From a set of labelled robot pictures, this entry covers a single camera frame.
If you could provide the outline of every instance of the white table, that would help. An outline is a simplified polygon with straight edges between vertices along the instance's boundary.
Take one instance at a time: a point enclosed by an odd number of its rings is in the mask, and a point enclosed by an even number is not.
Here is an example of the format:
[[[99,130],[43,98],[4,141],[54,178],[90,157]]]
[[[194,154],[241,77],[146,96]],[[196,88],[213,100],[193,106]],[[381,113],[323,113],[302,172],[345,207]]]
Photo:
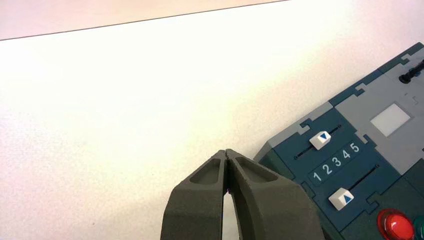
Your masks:
[[[273,2],[273,0],[1,0],[0,40]]]
[[[159,239],[175,185],[423,42],[423,16],[292,0],[0,41],[0,239]]]

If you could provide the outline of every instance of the gray panel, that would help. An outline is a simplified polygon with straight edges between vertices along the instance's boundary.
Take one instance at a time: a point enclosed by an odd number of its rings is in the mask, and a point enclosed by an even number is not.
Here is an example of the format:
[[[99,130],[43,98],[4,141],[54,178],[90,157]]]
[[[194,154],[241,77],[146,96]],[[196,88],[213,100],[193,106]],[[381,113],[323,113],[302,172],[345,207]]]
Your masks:
[[[369,136],[377,145],[375,149],[402,175],[424,158],[424,73],[409,84],[398,79],[424,59],[424,49],[405,58],[409,59],[407,64],[398,64],[370,84],[362,84],[359,88],[364,93],[352,95],[335,107],[357,129],[356,134]],[[371,119],[393,103],[411,119],[386,137]]]
[[[259,162],[265,154],[267,154],[272,148],[283,142],[284,140],[288,139],[295,133],[299,133],[300,135],[304,134],[306,131],[308,131],[310,128],[309,126],[302,127],[301,123],[306,121],[307,119],[311,119],[314,121],[315,119],[319,118],[321,115],[328,112],[330,109],[332,109],[333,106],[327,101],[321,106],[315,108],[312,112],[310,112],[308,115],[302,117],[277,135],[273,136],[271,139],[269,139],[265,145],[260,149],[260,151],[256,154],[256,156],[253,158],[255,162]]]

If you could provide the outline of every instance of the black lever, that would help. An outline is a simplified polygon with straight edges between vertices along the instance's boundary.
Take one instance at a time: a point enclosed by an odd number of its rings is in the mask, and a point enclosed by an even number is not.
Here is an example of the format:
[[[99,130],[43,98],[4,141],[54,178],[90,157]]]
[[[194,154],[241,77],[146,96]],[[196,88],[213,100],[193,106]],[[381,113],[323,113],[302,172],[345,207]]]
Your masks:
[[[411,79],[416,76],[417,73],[421,72],[424,69],[424,60],[420,62],[417,66],[411,68],[407,73],[400,75],[399,80],[404,84],[409,84]]]

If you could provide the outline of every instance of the blue triangle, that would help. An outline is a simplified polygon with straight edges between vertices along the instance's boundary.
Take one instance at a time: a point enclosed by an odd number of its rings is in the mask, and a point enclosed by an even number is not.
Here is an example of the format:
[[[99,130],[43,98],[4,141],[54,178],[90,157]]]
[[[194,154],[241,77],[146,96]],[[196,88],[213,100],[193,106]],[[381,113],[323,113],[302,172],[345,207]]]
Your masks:
[[[352,201],[352,198],[350,198],[350,197],[348,197],[348,196],[344,195],[344,201],[345,201],[346,203],[349,203],[350,201]]]

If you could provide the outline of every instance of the number 5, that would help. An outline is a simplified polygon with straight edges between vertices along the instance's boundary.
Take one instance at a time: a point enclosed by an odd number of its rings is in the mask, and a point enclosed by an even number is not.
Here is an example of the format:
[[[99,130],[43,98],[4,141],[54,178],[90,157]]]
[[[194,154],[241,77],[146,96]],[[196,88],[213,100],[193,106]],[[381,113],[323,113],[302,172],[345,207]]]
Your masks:
[[[357,152],[359,152],[359,147],[358,146],[355,146],[355,143],[351,143],[350,144],[350,148],[355,152],[355,153],[357,153]]]

